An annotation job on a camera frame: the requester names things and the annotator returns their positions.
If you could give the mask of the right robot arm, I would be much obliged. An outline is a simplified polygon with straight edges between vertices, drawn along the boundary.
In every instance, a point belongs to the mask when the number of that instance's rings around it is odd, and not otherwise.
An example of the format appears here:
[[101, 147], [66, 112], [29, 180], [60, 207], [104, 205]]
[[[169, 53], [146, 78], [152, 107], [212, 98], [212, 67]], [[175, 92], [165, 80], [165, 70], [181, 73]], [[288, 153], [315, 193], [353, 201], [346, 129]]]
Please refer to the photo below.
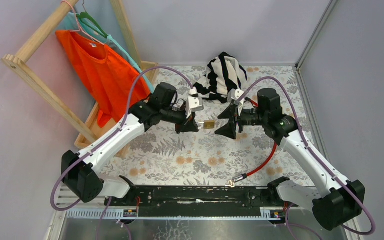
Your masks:
[[308, 138], [301, 134], [297, 121], [283, 113], [281, 98], [275, 89], [263, 88], [257, 93], [258, 106], [243, 107], [240, 97], [244, 91], [232, 89], [227, 99], [230, 104], [219, 116], [227, 119], [226, 125], [215, 134], [236, 139], [245, 126], [261, 126], [265, 134], [289, 153], [306, 172], [315, 185], [315, 190], [293, 183], [282, 177], [269, 184], [267, 201], [279, 206], [284, 201], [294, 203], [313, 213], [318, 223], [326, 230], [333, 230], [362, 213], [361, 202], [365, 197], [365, 187], [359, 181], [353, 182], [327, 162], [314, 148]]

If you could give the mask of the brass padlock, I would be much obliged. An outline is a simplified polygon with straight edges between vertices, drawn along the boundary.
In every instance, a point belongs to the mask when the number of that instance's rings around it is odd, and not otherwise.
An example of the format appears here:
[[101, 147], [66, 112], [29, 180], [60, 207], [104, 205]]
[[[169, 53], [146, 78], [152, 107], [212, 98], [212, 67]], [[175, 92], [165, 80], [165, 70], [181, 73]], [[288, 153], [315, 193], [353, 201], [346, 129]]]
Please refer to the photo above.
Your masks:
[[214, 129], [216, 126], [216, 120], [204, 120], [202, 122], [198, 122], [197, 125], [199, 130]]

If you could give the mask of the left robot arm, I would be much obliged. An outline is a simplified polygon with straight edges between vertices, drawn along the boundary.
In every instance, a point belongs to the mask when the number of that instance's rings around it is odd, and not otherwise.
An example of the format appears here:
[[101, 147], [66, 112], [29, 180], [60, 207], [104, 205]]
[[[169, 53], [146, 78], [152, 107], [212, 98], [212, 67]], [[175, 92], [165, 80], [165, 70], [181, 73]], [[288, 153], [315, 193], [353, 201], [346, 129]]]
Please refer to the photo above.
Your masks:
[[71, 150], [64, 153], [61, 159], [62, 182], [83, 203], [97, 197], [115, 197], [124, 206], [132, 204], [135, 192], [126, 180], [98, 174], [115, 154], [160, 122], [174, 124], [178, 134], [198, 132], [195, 116], [204, 108], [202, 98], [193, 88], [182, 108], [175, 109], [172, 100], [176, 95], [174, 86], [165, 82], [158, 84], [148, 99], [132, 105], [126, 116], [97, 141], [77, 153]]

